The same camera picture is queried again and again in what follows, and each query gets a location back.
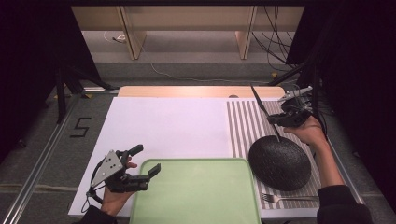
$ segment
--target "gray floor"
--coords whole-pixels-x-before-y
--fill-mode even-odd
[[[83,32],[102,79],[115,86],[126,85],[247,85],[251,81],[262,83],[272,80],[275,72],[267,62],[267,54],[252,40],[247,60],[240,60],[236,41],[230,32],[150,32],[144,44],[145,51],[139,60],[131,61],[125,44],[111,40],[121,32]],[[288,36],[282,34],[286,42]],[[273,51],[282,55],[279,47]],[[288,67],[270,58],[276,68]],[[287,88],[293,82],[284,84]],[[83,82],[84,86],[94,86]],[[24,136],[27,147],[17,147],[0,164],[0,218],[18,195],[20,187],[29,177],[41,152],[56,128],[57,103],[53,92],[35,123]],[[67,215],[74,199],[76,187],[85,171],[115,93],[101,92],[90,97],[72,96],[68,106],[74,106],[66,120],[57,147],[50,155],[38,186],[24,207],[19,223],[72,223],[77,219]],[[330,107],[322,107],[326,115],[329,138],[341,158],[350,178],[370,208],[377,224],[396,223],[396,216],[377,188],[359,158],[352,155],[350,144],[337,117]],[[75,130],[79,118],[81,125],[89,127],[85,137]],[[66,187],[62,191],[42,189],[44,185]],[[266,223],[283,223],[268,221]],[[293,220],[291,223],[316,223],[315,220]]]

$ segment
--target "green tray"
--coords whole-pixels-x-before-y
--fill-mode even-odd
[[[244,159],[147,160],[161,171],[134,198],[131,224],[260,224],[253,176]]]

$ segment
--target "metal fork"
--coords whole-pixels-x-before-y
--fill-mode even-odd
[[[278,203],[280,200],[294,200],[294,201],[318,201],[318,196],[293,196],[293,197],[279,197],[273,194],[263,194],[262,198],[268,203]]]

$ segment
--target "dark sleeve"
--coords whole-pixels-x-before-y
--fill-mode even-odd
[[[104,212],[95,206],[90,206],[87,213],[84,215],[82,220],[74,224],[112,224],[115,218]]]
[[[329,186],[318,191],[318,224],[372,224],[369,209],[356,203],[348,186]]]

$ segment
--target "human hand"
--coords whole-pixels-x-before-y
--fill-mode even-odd
[[[128,158],[128,162],[126,164],[127,168],[136,168],[137,164],[131,162],[131,158]],[[105,187],[105,194],[103,196],[103,202],[101,210],[111,216],[116,216],[117,213],[122,209],[125,205],[126,201],[134,194],[132,192],[125,193],[113,193],[110,191],[108,187]]]
[[[287,127],[283,129],[283,132],[293,133],[298,138],[300,138],[303,143],[306,143],[314,148],[318,148],[319,145],[324,143],[327,144],[327,140],[322,131],[321,125],[319,121],[313,116],[310,116],[300,127]]]

